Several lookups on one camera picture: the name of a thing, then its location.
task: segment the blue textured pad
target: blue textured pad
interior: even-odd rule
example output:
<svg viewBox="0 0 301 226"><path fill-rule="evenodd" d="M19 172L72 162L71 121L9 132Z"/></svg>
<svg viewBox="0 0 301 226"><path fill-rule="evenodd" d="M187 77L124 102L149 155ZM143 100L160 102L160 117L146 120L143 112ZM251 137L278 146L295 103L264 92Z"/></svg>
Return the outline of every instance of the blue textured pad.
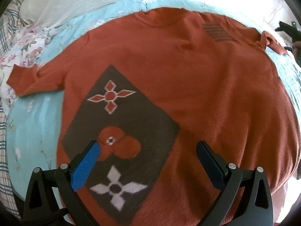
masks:
<svg viewBox="0 0 301 226"><path fill-rule="evenodd" d="M89 174L92 171L98 157L100 155L100 145L95 142L90 150L87 152L85 157L79 163L78 167L72 173L71 187L74 191L84 186Z"/></svg>

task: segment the silver bolt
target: silver bolt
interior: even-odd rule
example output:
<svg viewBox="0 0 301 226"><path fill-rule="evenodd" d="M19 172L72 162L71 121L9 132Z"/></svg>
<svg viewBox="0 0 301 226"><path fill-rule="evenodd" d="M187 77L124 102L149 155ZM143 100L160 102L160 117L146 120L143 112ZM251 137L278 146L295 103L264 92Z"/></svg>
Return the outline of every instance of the silver bolt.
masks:
<svg viewBox="0 0 301 226"><path fill-rule="evenodd" d="M236 169L236 165L234 163L229 163L228 166L230 169Z"/></svg>
<svg viewBox="0 0 301 226"><path fill-rule="evenodd" d="M36 167L36 168L33 170L34 173L38 173L39 171L40 171L40 168L39 168L39 167Z"/></svg>
<svg viewBox="0 0 301 226"><path fill-rule="evenodd" d="M257 167L257 171L258 172L263 172L263 168L262 167Z"/></svg>
<svg viewBox="0 0 301 226"><path fill-rule="evenodd" d="M61 168L62 170L66 169L67 167L68 167L68 164L67 164L67 163L63 163L63 164L61 164L61 166L60 166L60 168Z"/></svg>

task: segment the person's hand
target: person's hand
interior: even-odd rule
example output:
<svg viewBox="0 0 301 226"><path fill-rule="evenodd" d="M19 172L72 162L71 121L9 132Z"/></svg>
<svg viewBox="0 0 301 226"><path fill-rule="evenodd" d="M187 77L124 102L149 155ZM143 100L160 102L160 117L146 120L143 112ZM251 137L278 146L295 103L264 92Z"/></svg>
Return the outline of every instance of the person's hand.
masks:
<svg viewBox="0 0 301 226"><path fill-rule="evenodd" d="M297 54L299 50L301 50L301 41L295 41L293 43L293 55L296 61L297 61Z"/></svg>

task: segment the plaid fabric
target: plaid fabric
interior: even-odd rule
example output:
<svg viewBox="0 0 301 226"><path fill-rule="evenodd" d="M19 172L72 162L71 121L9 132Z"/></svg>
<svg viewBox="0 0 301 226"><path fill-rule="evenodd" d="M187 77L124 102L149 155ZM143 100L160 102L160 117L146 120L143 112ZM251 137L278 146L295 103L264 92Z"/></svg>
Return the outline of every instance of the plaid fabric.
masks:
<svg viewBox="0 0 301 226"><path fill-rule="evenodd" d="M6 116L0 102L0 201L5 208L20 218L16 202L13 195L13 188L8 174L7 156L6 156Z"/></svg>
<svg viewBox="0 0 301 226"><path fill-rule="evenodd" d="M12 47L16 31L22 27L19 11L23 0L12 0L0 18L0 58Z"/></svg>

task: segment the orange round flower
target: orange round flower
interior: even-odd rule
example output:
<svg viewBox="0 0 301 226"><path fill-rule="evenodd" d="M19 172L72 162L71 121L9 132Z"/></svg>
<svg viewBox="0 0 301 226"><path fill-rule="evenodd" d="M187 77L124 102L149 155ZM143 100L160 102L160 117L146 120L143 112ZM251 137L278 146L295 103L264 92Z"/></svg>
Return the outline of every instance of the orange round flower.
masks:
<svg viewBox="0 0 301 226"><path fill-rule="evenodd" d="M140 142L118 127L106 127L99 133L97 141L100 145L98 161L104 161L112 153L121 159L134 158L141 150Z"/></svg>

